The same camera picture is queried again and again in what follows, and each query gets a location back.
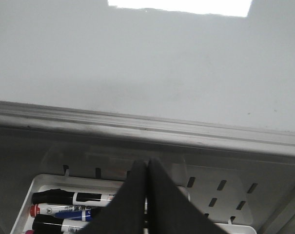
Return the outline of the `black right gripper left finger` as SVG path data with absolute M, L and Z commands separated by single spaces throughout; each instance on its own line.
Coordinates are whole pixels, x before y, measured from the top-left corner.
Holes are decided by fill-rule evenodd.
M 129 175 L 113 200 L 79 233 L 144 233 L 146 176 L 146 163 L 143 160 L 134 161 Z

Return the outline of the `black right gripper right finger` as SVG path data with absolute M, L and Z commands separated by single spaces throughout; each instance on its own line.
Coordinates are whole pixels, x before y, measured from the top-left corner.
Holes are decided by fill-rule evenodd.
M 150 234 L 226 233 L 185 197 L 156 158 L 147 167 L 147 202 Z

